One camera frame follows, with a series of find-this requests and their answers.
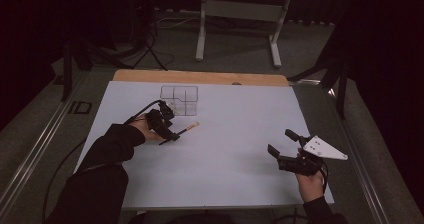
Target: black sleeve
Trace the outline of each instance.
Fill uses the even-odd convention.
[[[46,224],[116,224],[128,184],[120,164],[145,142],[135,127],[113,124],[98,138],[65,184]]]
[[[324,196],[303,204],[306,215],[313,224],[347,224],[341,214],[333,214]]]

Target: black wire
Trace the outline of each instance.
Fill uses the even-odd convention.
[[[146,40],[145,45],[147,46],[147,51],[135,62],[135,64],[132,66],[133,69],[135,69],[135,67],[140,63],[140,61],[143,60],[143,58],[149,53],[149,51],[152,49],[153,45],[156,42],[155,36],[150,31],[148,33],[151,34],[151,36],[153,37],[152,45],[149,46]]]
[[[324,184],[322,185],[322,189],[323,189],[323,193],[325,193],[325,190],[327,189],[328,176],[329,176],[330,172],[328,171],[328,166],[325,162],[323,163],[323,165],[325,166],[325,172],[322,169],[319,169],[319,171],[321,172],[322,176],[324,177]]]
[[[144,50],[140,50],[140,52],[138,52],[137,54],[135,54],[134,56],[132,56],[128,59],[123,60],[123,62],[128,62],[128,61],[135,59],[136,57],[140,56],[140,54],[142,54],[142,51],[144,51]]]
[[[41,223],[44,223],[46,221],[46,211],[47,211],[47,201],[49,199],[49,193],[50,193],[50,188],[53,185],[53,181],[57,175],[57,173],[59,172],[60,168],[62,167],[63,163],[65,163],[65,161],[69,158],[69,156],[72,155],[72,153],[74,153],[82,144],[85,143],[85,141],[87,140],[87,137],[84,138],[84,140],[82,140],[80,143],[78,143],[78,145],[76,145],[66,156],[65,158],[63,158],[63,160],[60,162],[59,166],[56,168],[55,172],[53,173],[53,176],[50,179],[49,185],[47,186],[47,191],[46,191],[46,195],[44,196],[44,203],[43,203],[43,212],[42,212],[42,220]]]
[[[144,42],[137,41],[137,43],[133,46],[133,48],[122,51],[122,52],[118,52],[118,53],[112,53],[110,55],[115,58],[128,57],[130,55],[137,54],[140,51],[140,49],[143,48],[143,44]]]
[[[90,43],[84,37],[80,36],[78,38],[78,41],[81,42],[81,44],[83,44],[86,49],[90,50],[92,52],[92,54],[104,59],[105,61],[115,65],[116,67],[122,68],[122,69],[131,69],[132,68],[131,66],[126,65],[126,64],[116,60],[114,57],[109,55],[107,52],[101,50],[99,47]]]
[[[271,212],[272,212],[272,220],[275,222],[276,218],[275,218],[274,208],[271,208]]]
[[[152,53],[153,57],[156,59],[159,66],[162,67],[162,69],[164,69],[165,71],[168,71],[168,69],[162,64],[162,62],[159,61],[159,58],[158,58],[158,56],[156,56],[155,52],[152,51],[152,48],[150,48],[150,52]]]
[[[128,120],[126,120],[125,122],[124,122],[124,124],[129,124],[129,123],[131,123],[131,122],[133,122],[141,113],[143,113],[144,111],[146,111],[147,110],[147,108],[149,108],[149,107],[151,107],[151,106],[153,106],[154,104],[156,104],[156,103],[159,103],[159,102],[161,102],[161,100],[156,100],[156,101],[154,101],[154,102],[152,102],[152,103],[150,103],[149,105],[147,105],[145,108],[143,108],[141,111],[139,111],[137,114],[135,114],[134,116],[132,116],[132,117],[130,117]]]
[[[159,51],[155,51],[155,50],[152,50],[152,51],[153,51],[153,52],[155,52],[155,53],[157,53],[157,54],[167,55],[167,56],[170,56],[170,57],[171,57],[171,60],[169,60],[167,63],[163,64],[164,66],[166,66],[166,65],[168,65],[169,63],[173,62],[173,61],[174,61],[174,59],[175,59],[175,56],[174,56],[174,55],[172,55],[172,54],[169,54],[169,53],[163,53],[163,52],[159,52]]]
[[[156,100],[152,103],[150,103],[149,105],[147,105],[145,108],[143,108],[141,111],[139,111],[137,114],[135,114],[134,116],[130,117],[124,124],[128,124],[131,123],[132,121],[136,120],[136,118],[143,113],[144,111],[146,111],[149,107],[153,106],[156,103],[161,102],[161,100]],[[41,213],[41,223],[44,223],[46,221],[46,211],[47,211],[47,202],[49,199],[49,194],[50,194],[50,188],[53,185],[53,181],[57,175],[57,173],[59,172],[60,168],[63,166],[63,163],[65,163],[65,161],[69,158],[69,156],[72,155],[72,153],[74,153],[82,144],[85,143],[85,141],[87,140],[87,137],[84,138],[84,140],[82,140],[80,143],[78,143],[78,145],[76,145],[66,156],[65,158],[63,158],[63,160],[59,163],[59,166],[56,168],[55,172],[53,173],[53,176],[51,177],[49,184],[47,186],[47,191],[46,194],[44,196],[44,203],[43,203],[43,211]]]

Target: white stand leg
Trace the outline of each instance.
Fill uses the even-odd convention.
[[[277,29],[275,30],[274,35],[269,36],[269,45],[271,48],[271,55],[272,55],[272,60],[274,62],[274,67],[281,67],[281,59],[280,59],[280,53],[278,51],[277,40],[278,40],[278,36],[280,35],[281,28],[283,27],[284,19],[286,18],[289,4],[290,4],[290,0],[284,1],[284,6],[281,9],[281,14],[277,21]]]
[[[203,61],[203,53],[205,52],[205,38],[206,38],[205,9],[206,9],[206,0],[202,0],[202,4],[200,6],[200,31],[199,31],[199,39],[197,40],[196,61]]]

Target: white metal bar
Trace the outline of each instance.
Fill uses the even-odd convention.
[[[277,67],[277,68],[281,67],[281,58],[280,58],[280,52],[278,51],[277,40],[278,40],[278,36],[280,35],[281,28],[283,28],[284,19],[286,18],[290,1],[291,0],[284,0],[284,5],[281,8],[280,17],[278,18],[278,21],[277,21],[277,29],[275,30],[274,35],[269,36],[269,45],[271,48],[272,60],[274,62],[274,67]]]
[[[12,208],[23,187],[25,186],[26,182],[30,178],[32,172],[34,171],[41,157],[43,156],[44,151],[49,146],[51,139],[55,135],[56,130],[59,128],[63,118],[66,115],[66,110],[69,108],[72,97],[79,90],[79,87],[81,86],[81,83],[85,80],[86,76],[86,72],[82,72],[77,76],[75,80],[75,87],[70,96],[68,97],[67,101],[59,104],[58,108],[56,109],[56,112],[50,119],[46,128],[37,139],[36,143],[26,156],[25,160],[16,170],[6,190],[2,193],[0,197],[0,223],[5,220],[7,214],[9,213],[9,210]]]
[[[202,0],[200,5],[200,31],[199,39],[197,40],[197,50],[196,50],[196,61],[203,61],[203,54],[205,52],[205,18],[206,18],[206,0]]]

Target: human hand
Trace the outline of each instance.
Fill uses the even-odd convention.
[[[143,133],[146,140],[158,140],[162,141],[163,138],[159,136],[156,132],[152,132],[149,130],[149,125],[147,124],[146,115],[142,114],[139,117],[137,117],[133,122],[128,124],[130,126],[133,126],[137,128],[141,133]]]
[[[318,171],[313,176],[295,175],[299,183],[299,192],[303,202],[310,202],[324,195],[322,187],[324,177],[321,172]]]

